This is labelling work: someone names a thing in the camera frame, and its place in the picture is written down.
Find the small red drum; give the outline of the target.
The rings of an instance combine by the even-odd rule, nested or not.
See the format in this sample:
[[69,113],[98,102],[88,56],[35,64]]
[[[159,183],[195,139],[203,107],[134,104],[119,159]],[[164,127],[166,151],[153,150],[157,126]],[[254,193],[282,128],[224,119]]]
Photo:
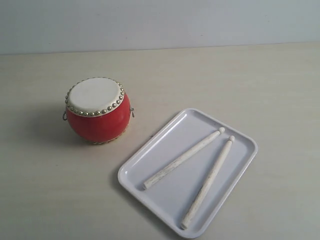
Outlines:
[[108,77],[90,77],[73,85],[65,96],[62,119],[92,144],[121,136],[135,117],[124,86]]

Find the white rectangular plastic tray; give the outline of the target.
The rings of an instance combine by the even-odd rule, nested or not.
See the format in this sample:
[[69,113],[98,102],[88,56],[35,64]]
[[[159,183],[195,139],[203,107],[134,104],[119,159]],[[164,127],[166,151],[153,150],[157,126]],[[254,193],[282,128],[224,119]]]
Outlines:
[[[179,155],[217,131],[225,132],[158,183],[144,182]],[[204,201],[187,229],[183,217],[230,136],[235,140]],[[204,112],[186,108],[155,133],[118,170],[120,185],[177,235],[194,239],[203,234],[258,152],[249,136]]]

